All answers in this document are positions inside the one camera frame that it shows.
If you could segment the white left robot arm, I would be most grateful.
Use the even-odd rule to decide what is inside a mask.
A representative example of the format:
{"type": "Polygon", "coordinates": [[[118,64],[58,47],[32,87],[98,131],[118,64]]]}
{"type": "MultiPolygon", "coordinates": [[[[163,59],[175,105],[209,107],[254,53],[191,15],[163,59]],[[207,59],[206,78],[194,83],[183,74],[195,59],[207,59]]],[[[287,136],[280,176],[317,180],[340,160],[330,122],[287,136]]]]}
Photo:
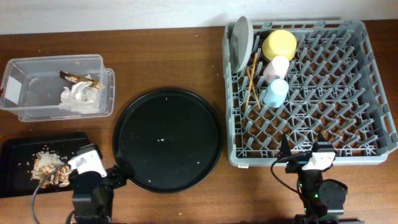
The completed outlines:
{"type": "Polygon", "coordinates": [[[81,147],[75,157],[48,173],[40,181],[31,199],[30,212],[33,221],[39,222],[35,213],[35,200],[41,186],[50,179],[54,180],[56,174],[64,168],[69,172],[77,172],[70,180],[74,210],[66,222],[70,223],[75,219],[77,223],[111,223],[114,189],[125,186],[129,177],[118,166],[105,169],[102,154],[94,143],[81,147]]]}

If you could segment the gold coffee sachet wrapper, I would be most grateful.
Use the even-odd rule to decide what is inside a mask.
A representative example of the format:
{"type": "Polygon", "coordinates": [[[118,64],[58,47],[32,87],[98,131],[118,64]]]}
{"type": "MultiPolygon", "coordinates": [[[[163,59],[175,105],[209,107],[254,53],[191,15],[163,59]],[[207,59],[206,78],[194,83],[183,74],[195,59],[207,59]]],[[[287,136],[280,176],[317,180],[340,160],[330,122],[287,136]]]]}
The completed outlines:
{"type": "Polygon", "coordinates": [[[59,72],[59,76],[60,76],[60,78],[66,80],[66,81],[69,81],[71,83],[74,83],[74,84],[79,83],[79,82],[91,82],[90,87],[96,88],[96,89],[100,88],[100,82],[93,80],[91,78],[80,77],[78,75],[74,75],[71,73],[63,72],[63,71],[59,72]]]}

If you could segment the pink cup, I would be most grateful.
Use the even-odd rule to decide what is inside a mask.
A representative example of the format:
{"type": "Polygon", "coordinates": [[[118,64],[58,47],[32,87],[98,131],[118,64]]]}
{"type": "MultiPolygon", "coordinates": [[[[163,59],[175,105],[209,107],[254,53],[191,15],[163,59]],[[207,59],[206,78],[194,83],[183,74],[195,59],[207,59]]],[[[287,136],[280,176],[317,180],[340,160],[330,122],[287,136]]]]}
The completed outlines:
{"type": "Polygon", "coordinates": [[[277,78],[284,79],[289,65],[289,60],[285,56],[274,57],[263,71],[265,81],[271,84],[277,78]]]}

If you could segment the white tissue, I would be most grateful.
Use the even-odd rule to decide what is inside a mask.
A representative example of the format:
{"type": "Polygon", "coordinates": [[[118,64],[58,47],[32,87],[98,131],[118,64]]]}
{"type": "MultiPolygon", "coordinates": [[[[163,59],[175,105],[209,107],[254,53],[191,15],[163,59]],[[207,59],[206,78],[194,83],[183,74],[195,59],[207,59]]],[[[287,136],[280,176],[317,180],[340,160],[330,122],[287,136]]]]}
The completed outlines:
{"type": "Polygon", "coordinates": [[[90,85],[91,82],[79,82],[73,83],[71,88],[63,87],[64,91],[60,95],[61,103],[59,105],[66,110],[81,114],[99,113],[99,89],[92,88],[90,85]]]}

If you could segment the yellow bowl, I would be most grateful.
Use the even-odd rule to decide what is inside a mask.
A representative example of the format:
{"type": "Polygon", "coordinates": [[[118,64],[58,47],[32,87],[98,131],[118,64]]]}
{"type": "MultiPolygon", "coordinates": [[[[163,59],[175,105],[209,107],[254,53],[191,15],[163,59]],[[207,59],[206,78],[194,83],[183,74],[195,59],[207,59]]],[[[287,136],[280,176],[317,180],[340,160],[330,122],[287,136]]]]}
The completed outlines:
{"type": "Polygon", "coordinates": [[[293,33],[287,30],[275,30],[271,32],[262,43],[262,52],[268,60],[276,56],[284,56],[292,60],[297,49],[297,39],[293,33]]]}

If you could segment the grey plate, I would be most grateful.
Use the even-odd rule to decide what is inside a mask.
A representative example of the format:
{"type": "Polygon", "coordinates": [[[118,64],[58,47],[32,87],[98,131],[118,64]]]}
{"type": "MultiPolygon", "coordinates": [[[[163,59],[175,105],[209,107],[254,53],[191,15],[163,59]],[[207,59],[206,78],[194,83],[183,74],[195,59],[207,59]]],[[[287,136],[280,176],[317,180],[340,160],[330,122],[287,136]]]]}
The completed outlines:
{"type": "Polygon", "coordinates": [[[241,16],[234,25],[230,40],[231,71],[238,73],[243,70],[250,58],[254,40],[252,22],[241,16]]]}

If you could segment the wooden chopstick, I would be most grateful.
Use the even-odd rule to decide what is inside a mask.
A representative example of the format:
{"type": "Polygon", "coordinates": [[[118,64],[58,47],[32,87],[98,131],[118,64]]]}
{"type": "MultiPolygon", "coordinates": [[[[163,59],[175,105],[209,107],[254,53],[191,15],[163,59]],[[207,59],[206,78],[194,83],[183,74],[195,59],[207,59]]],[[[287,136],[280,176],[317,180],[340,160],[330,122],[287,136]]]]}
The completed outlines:
{"type": "Polygon", "coordinates": [[[254,84],[253,84],[253,78],[254,78],[254,76],[253,76],[253,74],[249,71],[249,67],[248,67],[248,66],[246,67],[246,75],[247,75],[247,76],[249,77],[249,79],[250,79],[250,82],[251,82],[250,87],[251,87],[251,91],[254,93],[254,98],[255,98],[255,100],[256,100],[256,102],[257,102],[257,107],[258,107],[259,109],[261,109],[261,104],[260,104],[260,102],[259,102],[259,98],[258,98],[258,96],[257,96],[257,92],[256,92],[256,89],[255,89],[254,84]]]}
{"type": "Polygon", "coordinates": [[[258,53],[255,53],[254,54],[254,62],[253,62],[253,65],[252,65],[252,70],[249,71],[249,67],[246,67],[246,75],[249,78],[249,90],[248,90],[248,98],[247,98],[246,104],[245,104],[245,109],[248,108],[249,99],[251,97],[251,93],[252,92],[254,93],[254,98],[255,98],[255,100],[257,102],[257,107],[261,108],[260,103],[259,103],[259,98],[258,98],[256,90],[255,90],[255,88],[253,86],[253,79],[254,79],[254,74],[255,74],[255,70],[256,70],[257,56],[258,56],[258,53]]]}

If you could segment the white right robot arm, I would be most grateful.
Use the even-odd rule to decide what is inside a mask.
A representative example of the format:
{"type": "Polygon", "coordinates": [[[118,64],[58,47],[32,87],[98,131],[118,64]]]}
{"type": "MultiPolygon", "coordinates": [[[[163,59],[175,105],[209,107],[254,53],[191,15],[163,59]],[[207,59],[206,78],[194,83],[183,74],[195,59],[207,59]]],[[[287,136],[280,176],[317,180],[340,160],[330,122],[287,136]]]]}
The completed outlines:
{"type": "Polygon", "coordinates": [[[293,154],[287,135],[282,135],[282,142],[276,161],[271,164],[271,174],[284,187],[296,193],[304,208],[304,214],[296,215],[294,222],[304,223],[361,223],[358,219],[342,220],[345,212],[343,205],[348,194],[348,187],[334,179],[324,179],[323,173],[333,167],[337,151],[332,143],[322,134],[309,151],[293,154]],[[280,180],[274,172],[276,164],[285,164],[287,174],[297,174],[296,187],[292,188],[280,180]]]}

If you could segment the light blue cup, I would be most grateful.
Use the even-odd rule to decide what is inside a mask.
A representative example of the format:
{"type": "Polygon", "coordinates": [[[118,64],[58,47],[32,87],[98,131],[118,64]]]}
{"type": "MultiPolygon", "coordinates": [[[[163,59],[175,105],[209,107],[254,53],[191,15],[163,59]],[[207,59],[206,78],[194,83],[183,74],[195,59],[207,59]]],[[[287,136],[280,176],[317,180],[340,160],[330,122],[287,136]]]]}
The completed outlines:
{"type": "Polygon", "coordinates": [[[280,107],[289,92],[289,84],[283,79],[275,79],[266,88],[266,94],[263,98],[263,103],[271,108],[280,107]]]}

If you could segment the food scraps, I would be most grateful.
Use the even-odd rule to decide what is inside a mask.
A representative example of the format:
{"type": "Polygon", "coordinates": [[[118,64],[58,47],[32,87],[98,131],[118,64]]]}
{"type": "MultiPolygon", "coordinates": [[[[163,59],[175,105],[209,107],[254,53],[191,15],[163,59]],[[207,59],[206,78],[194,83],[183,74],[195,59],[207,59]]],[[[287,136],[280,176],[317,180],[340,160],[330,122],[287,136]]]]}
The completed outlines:
{"type": "Polygon", "coordinates": [[[68,167],[62,167],[64,162],[60,156],[51,152],[38,152],[34,160],[34,166],[31,170],[31,180],[43,182],[41,188],[47,187],[67,187],[70,185],[69,175],[72,170],[68,167]]]}

